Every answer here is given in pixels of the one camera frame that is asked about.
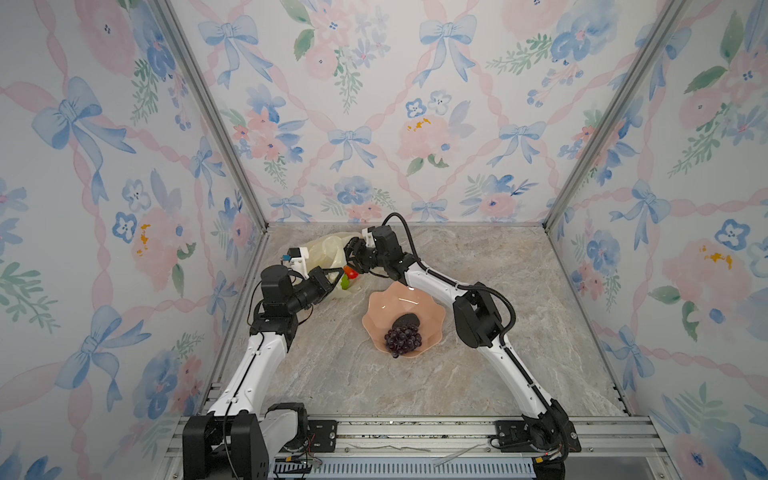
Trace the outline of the yellow plastic bag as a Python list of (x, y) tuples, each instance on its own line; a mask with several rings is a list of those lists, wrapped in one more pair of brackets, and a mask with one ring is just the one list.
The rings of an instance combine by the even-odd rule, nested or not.
[(301, 265), (306, 272), (315, 267), (344, 267), (347, 265), (345, 247), (351, 239), (361, 237), (362, 235), (356, 232), (340, 232), (309, 241), (299, 247), (302, 253)]

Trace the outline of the pink scalloped plate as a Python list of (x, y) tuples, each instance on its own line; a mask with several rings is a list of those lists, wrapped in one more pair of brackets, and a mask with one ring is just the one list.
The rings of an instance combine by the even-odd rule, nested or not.
[(393, 283), (387, 290), (375, 292), (369, 297), (368, 310), (362, 318), (362, 325), (377, 350), (390, 355), (385, 346), (385, 334), (393, 328), (393, 323), (406, 313), (418, 316), (422, 345), (400, 357), (417, 357), (442, 341), (445, 308), (421, 290)]

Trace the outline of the purple grape bunch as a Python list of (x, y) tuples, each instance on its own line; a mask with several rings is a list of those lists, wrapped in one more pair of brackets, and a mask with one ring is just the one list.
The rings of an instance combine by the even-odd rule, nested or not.
[(394, 327), (385, 334), (384, 340), (393, 358), (409, 354), (422, 345), (422, 336), (415, 325)]

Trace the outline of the red yellow peach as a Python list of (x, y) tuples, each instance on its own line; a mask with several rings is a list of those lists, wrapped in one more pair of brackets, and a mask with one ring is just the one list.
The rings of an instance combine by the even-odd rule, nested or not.
[(343, 267), (346, 277), (349, 280), (354, 280), (358, 277), (359, 273), (350, 266)]

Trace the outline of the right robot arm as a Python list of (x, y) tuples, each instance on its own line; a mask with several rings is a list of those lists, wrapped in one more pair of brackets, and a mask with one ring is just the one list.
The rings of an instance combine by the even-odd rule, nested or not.
[(539, 462), (563, 462), (582, 450), (580, 436), (564, 407), (534, 378), (508, 340), (516, 322), (511, 302), (480, 283), (452, 279), (388, 240), (366, 234), (344, 247), (348, 265), (360, 274), (380, 268), (386, 276), (421, 290), (453, 310), (455, 332), (492, 365), (511, 391), (520, 418), (496, 426), (493, 447), (535, 452)]

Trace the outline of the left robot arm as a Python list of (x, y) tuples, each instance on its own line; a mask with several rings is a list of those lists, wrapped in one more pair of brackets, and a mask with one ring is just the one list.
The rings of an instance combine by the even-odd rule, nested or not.
[(299, 313), (328, 297), (345, 272), (315, 267), (302, 274), (286, 265), (261, 272), (261, 300), (252, 310), (246, 352), (207, 413), (182, 433), (183, 477), (205, 479), (224, 460), (234, 479), (266, 479), (279, 453), (308, 452), (312, 437), (306, 407), (279, 403), (262, 413), (268, 387), (296, 337)]

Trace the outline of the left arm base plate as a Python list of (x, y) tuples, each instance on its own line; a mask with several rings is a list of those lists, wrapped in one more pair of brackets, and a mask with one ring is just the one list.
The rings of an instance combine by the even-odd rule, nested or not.
[(309, 420), (299, 427), (296, 437), (280, 450), (281, 453), (333, 453), (336, 450), (338, 422)]

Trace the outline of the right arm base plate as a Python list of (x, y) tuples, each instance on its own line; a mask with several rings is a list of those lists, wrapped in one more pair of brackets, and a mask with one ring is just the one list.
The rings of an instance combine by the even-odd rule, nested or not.
[(579, 435), (570, 420), (546, 426), (524, 419), (497, 420), (492, 444), (504, 453), (553, 454), (563, 445), (569, 453), (582, 451)]

